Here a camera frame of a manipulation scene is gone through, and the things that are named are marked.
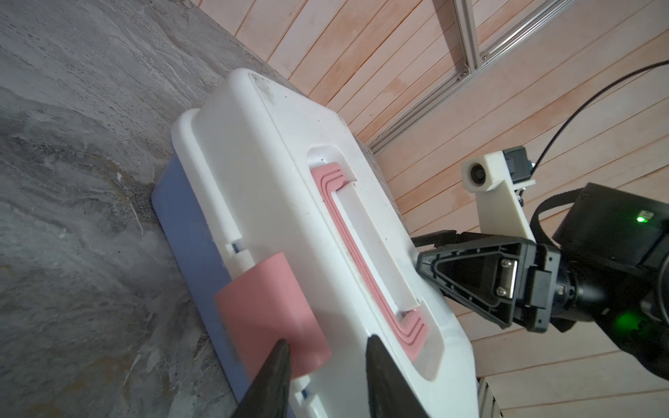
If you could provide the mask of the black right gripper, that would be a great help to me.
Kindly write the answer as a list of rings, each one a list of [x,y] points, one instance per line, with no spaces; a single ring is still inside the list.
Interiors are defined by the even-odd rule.
[[[517,324],[543,334],[565,333],[576,280],[557,247],[519,237],[442,230],[415,236],[416,271],[450,299],[501,328]]]

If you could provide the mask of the white and blue tool box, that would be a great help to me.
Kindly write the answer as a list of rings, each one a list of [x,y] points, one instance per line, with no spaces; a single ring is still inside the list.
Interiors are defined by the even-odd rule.
[[[235,397],[275,343],[288,417],[369,417],[369,343],[408,393],[387,415],[479,414],[470,342],[344,121],[249,69],[171,132],[152,203]]]

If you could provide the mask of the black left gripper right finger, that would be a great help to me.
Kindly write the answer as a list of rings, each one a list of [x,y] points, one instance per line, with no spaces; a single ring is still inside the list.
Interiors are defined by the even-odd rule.
[[[378,335],[369,337],[365,356],[371,417],[428,417]]]

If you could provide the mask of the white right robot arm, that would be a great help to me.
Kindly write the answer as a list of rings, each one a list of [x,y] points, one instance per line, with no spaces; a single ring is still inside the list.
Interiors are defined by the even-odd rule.
[[[590,183],[538,212],[569,211],[531,239],[453,230],[415,238],[416,271],[489,322],[533,333],[594,322],[623,352],[668,376],[668,206]]]

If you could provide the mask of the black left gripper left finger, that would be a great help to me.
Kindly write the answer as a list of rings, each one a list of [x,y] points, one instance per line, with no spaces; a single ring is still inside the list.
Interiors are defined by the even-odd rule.
[[[291,373],[289,343],[281,339],[273,347],[232,417],[287,417]]]

